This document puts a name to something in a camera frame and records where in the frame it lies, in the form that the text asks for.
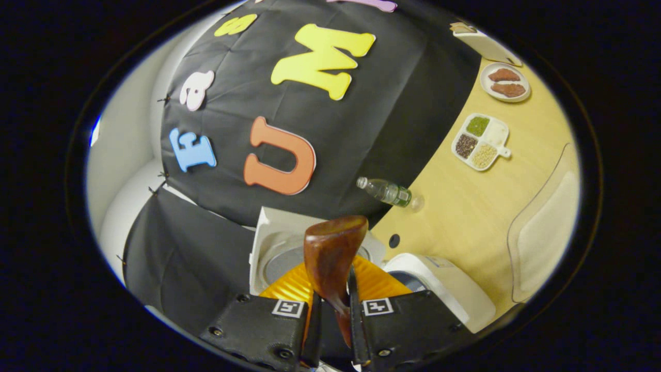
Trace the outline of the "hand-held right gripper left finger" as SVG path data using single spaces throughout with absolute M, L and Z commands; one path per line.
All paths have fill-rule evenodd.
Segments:
M 321 297 L 301 263 L 258 295 L 232 293 L 199 337 L 253 369 L 314 369 L 320 362 L 321 313 Z

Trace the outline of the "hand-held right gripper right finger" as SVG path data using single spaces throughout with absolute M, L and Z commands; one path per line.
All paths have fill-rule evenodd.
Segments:
M 353 362 L 416 370 L 466 348 L 473 334 L 431 290 L 413 291 L 363 257 L 349 274 Z

